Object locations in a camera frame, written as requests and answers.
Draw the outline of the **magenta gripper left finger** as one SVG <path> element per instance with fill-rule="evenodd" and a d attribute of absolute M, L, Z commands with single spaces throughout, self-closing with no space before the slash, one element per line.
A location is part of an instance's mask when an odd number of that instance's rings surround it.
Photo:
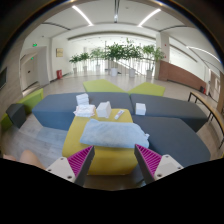
<path fill-rule="evenodd" d="M 83 186 L 94 155 L 94 147 L 89 146 L 68 158 L 58 158 L 47 168 L 47 171 L 76 185 Z"/>

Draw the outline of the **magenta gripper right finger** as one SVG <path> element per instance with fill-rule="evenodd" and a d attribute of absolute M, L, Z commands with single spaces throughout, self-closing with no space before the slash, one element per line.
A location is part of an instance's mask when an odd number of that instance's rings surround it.
<path fill-rule="evenodd" d="M 170 155 L 160 155 L 138 144 L 135 145 L 134 154 L 146 184 L 183 169 Z"/>

